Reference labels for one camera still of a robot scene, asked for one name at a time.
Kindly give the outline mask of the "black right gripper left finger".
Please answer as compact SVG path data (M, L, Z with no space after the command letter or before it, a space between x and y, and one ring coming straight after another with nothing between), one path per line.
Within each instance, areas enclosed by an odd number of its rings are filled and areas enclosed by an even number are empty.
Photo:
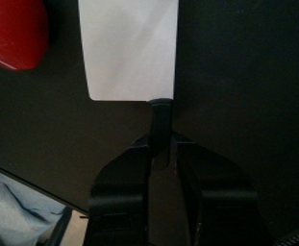
M149 245L150 166L150 140L143 136L95 178L83 246Z

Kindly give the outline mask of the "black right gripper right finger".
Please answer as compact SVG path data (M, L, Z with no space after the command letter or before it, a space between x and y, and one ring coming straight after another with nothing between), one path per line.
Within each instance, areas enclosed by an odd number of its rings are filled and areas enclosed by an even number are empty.
M273 246L248 173L184 135L174 140L190 245Z

